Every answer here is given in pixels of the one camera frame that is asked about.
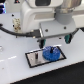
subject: table surface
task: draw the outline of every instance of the table surface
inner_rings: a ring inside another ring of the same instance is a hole
[[[19,18],[17,13],[14,15],[15,17],[10,17],[11,14],[0,15],[0,22],[11,31],[13,31],[12,19]],[[39,49],[37,39],[16,38],[0,31],[0,46],[3,47],[3,51],[0,52],[0,84],[13,83],[84,61],[84,33],[79,30],[69,45],[65,43],[64,37],[61,38],[48,39],[46,46],[60,45],[67,59],[31,69],[25,53]]]

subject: black cable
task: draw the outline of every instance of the black cable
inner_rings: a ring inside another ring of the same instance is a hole
[[[6,33],[8,33],[8,34],[11,34],[11,35],[14,35],[14,36],[26,36],[26,37],[32,37],[31,35],[30,35],[30,33],[25,33],[25,34],[21,34],[21,33],[15,33],[15,32],[12,32],[12,31],[9,31],[9,30],[7,30],[7,29],[5,29],[5,28],[3,28],[3,27],[1,27],[0,26],[0,30],[2,30],[2,31],[4,31],[4,32],[6,32]]]
[[[78,31],[79,31],[79,28],[77,28],[77,29],[72,33],[72,35],[75,35]]]

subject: cable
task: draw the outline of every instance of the cable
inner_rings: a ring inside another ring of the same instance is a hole
[[[9,31],[9,30],[3,28],[2,26],[3,25],[0,24],[0,30],[2,30],[3,32],[6,32],[8,34],[14,35],[14,36],[26,36],[26,37],[33,37],[33,38],[41,38],[41,34],[40,34],[39,29],[33,30],[28,33],[15,33],[15,32],[12,32],[12,31]]]
[[[79,28],[77,28],[77,29],[72,33],[72,35],[75,35],[78,31],[79,31]]]
[[[3,27],[0,26],[0,30],[2,30],[3,32],[6,32],[8,34],[14,35],[14,36],[26,36],[26,37],[31,37],[30,33],[25,33],[25,34],[21,34],[21,33],[15,33],[12,31],[9,31]]]

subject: metal plate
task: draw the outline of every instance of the metal plate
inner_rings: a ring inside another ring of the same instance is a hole
[[[63,52],[61,51],[61,49],[59,47],[57,47],[57,48],[61,52],[60,58],[57,61],[66,59],[66,57],[63,54]],[[26,53],[26,58],[28,60],[28,64],[29,64],[30,68],[41,66],[41,65],[44,65],[44,64],[47,64],[47,63],[51,63],[50,61],[43,58],[42,52],[43,52],[43,49]]]
[[[60,24],[56,20],[53,20],[53,21],[41,22],[40,27],[43,34],[43,38],[51,38],[56,36],[67,35],[74,32],[76,29],[73,19],[70,22],[70,24],[67,24],[66,26]]]

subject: blue object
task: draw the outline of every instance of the blue object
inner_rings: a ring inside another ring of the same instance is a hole
[[[46,47],[43,49],[43,57],[48,61],[57,61],[60,58],[60,50],[56,47]]]

